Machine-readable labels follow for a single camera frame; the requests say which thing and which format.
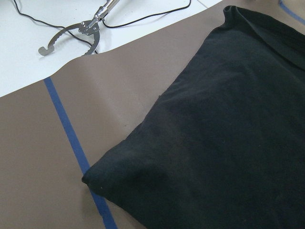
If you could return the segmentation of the metal reacher grabber tool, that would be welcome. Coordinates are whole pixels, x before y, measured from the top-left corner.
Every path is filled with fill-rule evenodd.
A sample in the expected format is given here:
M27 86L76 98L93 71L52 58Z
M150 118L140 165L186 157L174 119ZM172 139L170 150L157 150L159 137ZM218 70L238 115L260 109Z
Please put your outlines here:
M54 51L54 44L62 36L65 32L69 32L70 30L78 29L78 32L86 35L91 36L93 35L94 41L90 49L84 55L92 54L100 41L100 28L99 22L102 21L109 12L114 8L114 6L118 3L118 0L107 0L103 6L100 6L93 19L88 21L82 21L81 23L70 25L62 30L60 30L57 34L55 34L52 39L50 40L47 48L40 47L38 52L42 56L47 56Z

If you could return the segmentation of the black graphic t-shirt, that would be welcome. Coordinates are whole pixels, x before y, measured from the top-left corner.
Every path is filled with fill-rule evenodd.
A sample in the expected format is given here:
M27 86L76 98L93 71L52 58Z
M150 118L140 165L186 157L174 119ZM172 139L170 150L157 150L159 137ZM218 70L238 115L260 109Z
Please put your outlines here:
M305 37L236 6L224 16L82 181L149 229L302 229Z

